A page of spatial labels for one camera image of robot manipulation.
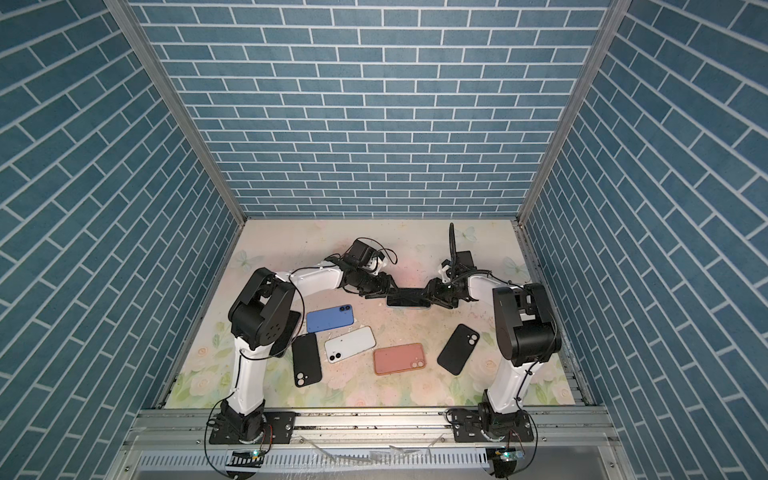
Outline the black phone purple edge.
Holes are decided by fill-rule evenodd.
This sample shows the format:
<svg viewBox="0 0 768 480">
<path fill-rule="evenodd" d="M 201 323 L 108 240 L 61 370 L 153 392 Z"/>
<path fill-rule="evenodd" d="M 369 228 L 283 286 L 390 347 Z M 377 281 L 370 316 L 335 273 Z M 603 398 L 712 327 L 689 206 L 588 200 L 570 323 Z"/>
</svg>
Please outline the black phone purple edge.
<svg viewBox="0 0 768 480">
<path fill-rule="evenodd" d="M 402 288 L 390 293 L 386 304 L 400 308 L 429 308 L 432 305 L 424 291 L 419 288 Z"/>
</svg>

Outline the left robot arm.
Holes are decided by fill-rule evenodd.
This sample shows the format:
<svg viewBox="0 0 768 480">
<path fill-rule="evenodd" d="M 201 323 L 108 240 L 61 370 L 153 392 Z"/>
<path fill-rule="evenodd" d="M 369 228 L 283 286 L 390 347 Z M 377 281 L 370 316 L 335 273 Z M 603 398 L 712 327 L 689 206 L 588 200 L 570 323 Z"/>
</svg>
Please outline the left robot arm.
<svg viewBox="0 0 768 480">
<path fill-rule="evenodd" d="M 237 357 L 233 395 L 227 403 L 248 416 L 264 407 L 266 361 L 273 344 L 286 330 L 294 299 L 305 306 L 307 297 L 349 287 L 362 296 L 379 298 L 395 291 L 391 275 L 345 263 L 323 262 L 296 271 L 256 269 L 232 304 L 228 319 Z"/>
</svg>

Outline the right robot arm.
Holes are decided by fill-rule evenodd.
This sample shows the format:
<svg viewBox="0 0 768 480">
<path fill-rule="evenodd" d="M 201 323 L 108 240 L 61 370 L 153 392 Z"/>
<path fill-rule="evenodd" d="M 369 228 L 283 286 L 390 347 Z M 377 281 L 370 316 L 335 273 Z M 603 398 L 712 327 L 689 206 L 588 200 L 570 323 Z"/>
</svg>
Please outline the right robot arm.
<svg viewBox="0 0 768 480">
<path fill-rule="evenodd" d="M 486 429 L 512 421 L 523 411 L 533 374 L 562 345 L 546 288 L 539 283 L 517 285 L 481 272 L 446 281 L 434 278 L 423 294 L 431 304 L 448 309 L 461 301 L 493 307 L 496 344 L 503 361 L 478 409 Z"/>
</svg>

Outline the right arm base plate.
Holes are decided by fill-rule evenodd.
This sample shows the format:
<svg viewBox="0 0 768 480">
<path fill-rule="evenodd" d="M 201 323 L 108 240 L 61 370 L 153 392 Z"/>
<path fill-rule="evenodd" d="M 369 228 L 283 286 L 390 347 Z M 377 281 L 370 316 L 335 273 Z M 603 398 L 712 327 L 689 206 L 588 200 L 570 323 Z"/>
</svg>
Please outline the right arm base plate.
<svg viewBox="0 0 768 480">
<path fill-rule="evenodd" d="M 526 443 L 535 439 L 533 424 L 524 410 L 500 414 L 481 404 L 477 409 L 449 408 L 444 418 L 457 443 Z"/>
</svg>

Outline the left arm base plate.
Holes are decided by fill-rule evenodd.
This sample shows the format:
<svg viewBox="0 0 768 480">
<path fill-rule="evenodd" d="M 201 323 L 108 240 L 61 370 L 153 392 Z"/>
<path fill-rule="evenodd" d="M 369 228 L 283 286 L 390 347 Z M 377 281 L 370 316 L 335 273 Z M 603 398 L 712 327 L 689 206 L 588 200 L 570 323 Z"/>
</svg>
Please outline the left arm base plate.
<svg viewBox="0 0 768 480">
<path fill-rule="evenodd" d="M 207 440 L 213 445 L 289 444 L 296 417 L 290 411 L 255 412 L 247 416 L 220 412 L 207 422 Z"/>
</svg>

